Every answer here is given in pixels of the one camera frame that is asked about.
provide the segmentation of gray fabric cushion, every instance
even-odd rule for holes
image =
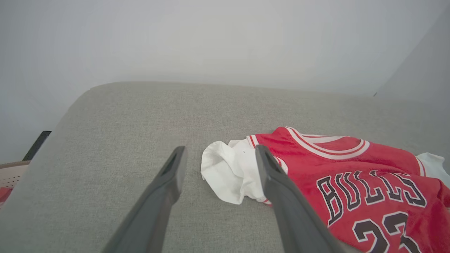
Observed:
[[[298,90],[156,82],[82,95],[0,212],[1,252],[98,252],[171,151],[188,148],[164,251],[275,252],[271,207],[222,202],[202,181],[210,143],[292,126],[450,157],[449,120],[419,104]]]

